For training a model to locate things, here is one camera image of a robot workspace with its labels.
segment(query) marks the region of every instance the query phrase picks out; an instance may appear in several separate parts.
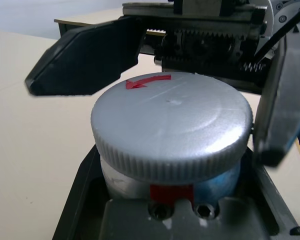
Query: white table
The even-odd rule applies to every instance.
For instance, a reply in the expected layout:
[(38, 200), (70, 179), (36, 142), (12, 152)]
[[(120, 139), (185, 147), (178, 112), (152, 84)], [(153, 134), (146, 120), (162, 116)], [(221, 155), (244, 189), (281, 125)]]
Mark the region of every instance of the white table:
[[(0, 240), (50, 240), (78, 167), (94, 144), (90, 113), (102, 92), (85, 97), (33, 97), (24, 79), (55, 41), (0, 32)], [(113, 84), (160, 72), (153, 57)], [(244, 94), (255, 113), (259, 96)], [(293, 145), (269, 170), (300, 224), (300, 154)]]

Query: screw hole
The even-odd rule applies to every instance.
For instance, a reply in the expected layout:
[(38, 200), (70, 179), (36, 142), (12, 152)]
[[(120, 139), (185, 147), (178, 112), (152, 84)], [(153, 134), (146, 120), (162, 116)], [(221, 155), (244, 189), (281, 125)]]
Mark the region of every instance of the screw hole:
[(148, 208), (149, 214), (156, 220), (162, 221), (168, 219), (173, 214), (173, 209), (164, 204), (152, 204)]
[(219, 214), (219, 207), (210, 204), (200, 204), (195, 208), (195, 213), (202, 219), (214, 219)]

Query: cable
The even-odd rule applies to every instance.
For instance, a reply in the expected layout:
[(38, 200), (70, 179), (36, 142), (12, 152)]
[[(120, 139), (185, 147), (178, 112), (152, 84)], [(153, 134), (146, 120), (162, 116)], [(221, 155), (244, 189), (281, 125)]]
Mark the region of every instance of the cable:
[(255, 54), (254, 63), (259, 63), (262, 58), (271, 50), (271, 48), (286, 35), (296, 24), (300, 22), (300, 11), (294, 15), (283, 27), (281, 27), (263, 47)]

